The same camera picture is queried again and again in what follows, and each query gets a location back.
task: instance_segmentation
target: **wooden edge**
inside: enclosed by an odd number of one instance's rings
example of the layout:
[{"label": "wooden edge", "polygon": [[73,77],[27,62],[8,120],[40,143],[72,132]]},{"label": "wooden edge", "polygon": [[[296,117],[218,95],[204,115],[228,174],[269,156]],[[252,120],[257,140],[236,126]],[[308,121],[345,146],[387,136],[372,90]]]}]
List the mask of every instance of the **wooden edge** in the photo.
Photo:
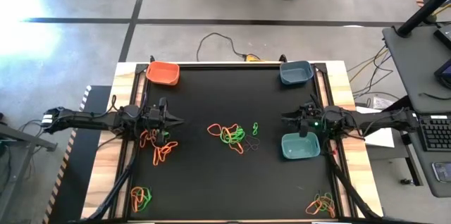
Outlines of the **wooden edge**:
[{"label": "wooden edge", "polygon": [[[352,96],[350,81],[347,77],[345,62],[329,61],[326,67],[334,105],[355,111],[354,97]],[[353,137],[346,137],[342,139],[342,143],[352,186],[374,213],[383,216],[365,142]],[[359,217],[364,218],[359,209],[357,209],[357,212]]]},{"label": "wooden edge", "polygon": [[[321,100],[323,102],[323,106],[327,107],[327,106],[329,106],[329,100],[327,97],[326,82],[324,81],[323,73],[321,71],[319,71],[318,69],[316,69],[316,76],[318,78],[318,85],[319,85],[319,90],[321,93]],[[330,141],[331,149],[335,149],[336,146],[337,146],[337,144],[336,144],[335,140],[331,140]],[[338,154],[335,154],[334,159],[335,159],[335,162],[340,166],[340,156]],[[340,201],[341,201],[341,207],[343,209],[343,215],[345,217],[350,217],[351,216],[351,208],[350,208],[350,203],[347,200],[347,193],[346,193],[345,187],[343,186],[341,181],[336,176],[334,176],[334,177],[335,177],[335,180],[337,181],[338,192],[340,193]]]},{"label": "wooden edge", "polygon": [[[89,95],[91,89],[92,89],[91,86],[86,87],[85,93],[83,94],[82,102],[80,103],[79,111],[83,111],[83,109],[85,108],[87,96]],[[66,150],[64,151],[63,161],[59,166],[58,174],[56,175],[56,180],[51,190],[50,199],[45,209],[44,218],[42,219],[42,223],[44,224],[47,224],[49,222],[51,212],[55,205],[56,196],[58,195],[59,187],[61,186],[61,181],[63,180],[64,172],[66,171],[69,162],[69,156],[72,151],[73,144],[75,143],[75,136],[77,136],[77,129],[72,129],[68,145],[66,146]]]}]

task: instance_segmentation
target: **metal stand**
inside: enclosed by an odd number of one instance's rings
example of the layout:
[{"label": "metal stand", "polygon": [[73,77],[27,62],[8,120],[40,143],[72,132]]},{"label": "metal stand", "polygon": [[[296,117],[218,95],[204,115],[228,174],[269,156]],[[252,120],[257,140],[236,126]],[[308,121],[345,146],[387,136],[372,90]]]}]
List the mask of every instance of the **metal stand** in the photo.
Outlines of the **metal stand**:
[{"label": "metal stand", "polygon": [[51,143],[45,139],[41,139],[24,132],[19,132],[18,130],[14,130],[13,128],[2,124],[0,124],[0,137],[34,143],[39,147],[47,148],[47,151],[55,151],[57,145],[56,143]]},{"label": "metal stand", "polygon": [[408,37],[410,32],[425,21],[437,8],[447,0],[430,0],[424,4],[409,20],[396,30],[400,37]]}]

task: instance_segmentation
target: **desk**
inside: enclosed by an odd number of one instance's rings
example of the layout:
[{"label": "desk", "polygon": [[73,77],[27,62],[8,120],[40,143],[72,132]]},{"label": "desk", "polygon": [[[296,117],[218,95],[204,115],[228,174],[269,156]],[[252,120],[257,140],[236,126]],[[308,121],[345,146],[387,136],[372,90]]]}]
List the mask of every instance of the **desk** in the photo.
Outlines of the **desk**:
[{"label": "desk", "polygon": [[[334,104],[346,109],[354,110],[354,100],[352,98],[352,92],[347,78],[344,62],[327,61],[322,63],[326,63],[328,81],[332,90]],[[136,65],[136,63],[119,63],[116,68],[109,98],[111,100],[111,97],[115,94],[117,96],[117,106],[125,106],[129,104]],[[136,104],[139,104],[141,100],[143,85],[144,79],[139,82]],[[324,81],[320,81],[319,87],[321,92],[325,91]],[[329,102],[325,94],[322,96],[322,99],[325,104]],[[102,132],[100,134],[99,144],[112,137],[113,135],[110,132]],[[132,142],[129,142],[128,144],[128,150],[131,150]],[[350,137],[343,140],[343,146],[350,180],[354,185],[354,188],[362,196],[363,200],[371,207],[371,209],[378,215],[382,216],[383,213],[381,203],[378,198],[365,143],[359,139]],[[94,166],[92,168],[92,174],[85,198],[85,204],[82,210],[82,218],[90,216],[113,187],[120,150],[120,139],[114,140],[98,150],[95,156]],[[123,186],[118,197],[119,200],[116,207],[116,217],[121,217],[123,212],[126,186],[126,184]],[[347,195],[342,186],[340,186],[340,198],[344,214],[349,216],[350,206],[347,201]]]},{"label": "desk", "polygon": [[[434,77],[434,72],[450,59],[450,50],[433,35],[435,26],[416,27],[408,38],[399,37],[394,29],[383,30],[385,43],[393,56],[396,68],[408,97],[394,103],[390,109],[412,107],[422,116],[447,113],[449,101],[425,98],[419,94],[427,92],[432,95],[446,97],[450,91],[441,86]],[[409,134],[410,141],[418,156],[419,163],[432,194],[436,197],[451,197],[450,183],[438,182],[435,178],[432,163],[451,160],[450,152],[424,151],[417,133]]]}]

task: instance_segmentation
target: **yellow cable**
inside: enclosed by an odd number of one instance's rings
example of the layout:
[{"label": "yellow cable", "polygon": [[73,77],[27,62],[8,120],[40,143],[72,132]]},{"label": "yellow cable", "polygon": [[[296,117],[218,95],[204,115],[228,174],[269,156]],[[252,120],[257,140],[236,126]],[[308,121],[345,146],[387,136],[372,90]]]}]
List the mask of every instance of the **yellow cable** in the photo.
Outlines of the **yellow cable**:
[{"label": "yellow cable", "polygon": [[[379,57],[381,57],[382,55],[386,54],[387,52],[388,52],[387,49],[386,49],[385,51],[382,51],[381,53],[379,53],[378,55],[376,55],[376,58],[375,58],[375,59],[378,59]],[[358,74],[360,74],[360,73],[365,69],[365,67],[371,65],[372,63],[373,63],[373,61],[369,61],[367,64],[365,64],[364,67],[360,68],[360,70],[359,70],[359,71],[351,78],[350,82],[351,82],[353,79],[355,79],[355,78],[358,76]]]},{"label": "yellow cable", "polygon": [[451,4],[448,4],[444,7],[442,7],[441,9],[439,9],[438,11],[432,13],[432,15],[438,15],[439,13],[442,13],[444,10],[446,10],[447,8],[451,7]]}]

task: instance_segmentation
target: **black table surface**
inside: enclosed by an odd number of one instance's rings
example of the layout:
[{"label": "black table surface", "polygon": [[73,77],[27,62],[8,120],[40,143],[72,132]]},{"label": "black table surface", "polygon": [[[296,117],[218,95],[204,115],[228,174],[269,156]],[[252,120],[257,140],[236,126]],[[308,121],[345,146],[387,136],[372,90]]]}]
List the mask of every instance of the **black table surface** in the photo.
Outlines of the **black table surface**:
[{"label": "black table surface", "polygon": [[[167,97],[171,114],[185,119],[171,130],[179,145],[152,165],[152,146],[140,150],[133,186],[152,187],[152,201],[131,219],[251,220],[330,218],[305,213],[318,191],[332,192],[322,155],[289,161],[281,137],[295,132],[280,120],[315,92],[313,81],[286,87],[278,67],[264,70],[181,70],[174,87],[151,85],[149,104]],[[213,123],[238,123],[247,134],[259,124],[258,150],[238,154],[210,135]]]}]

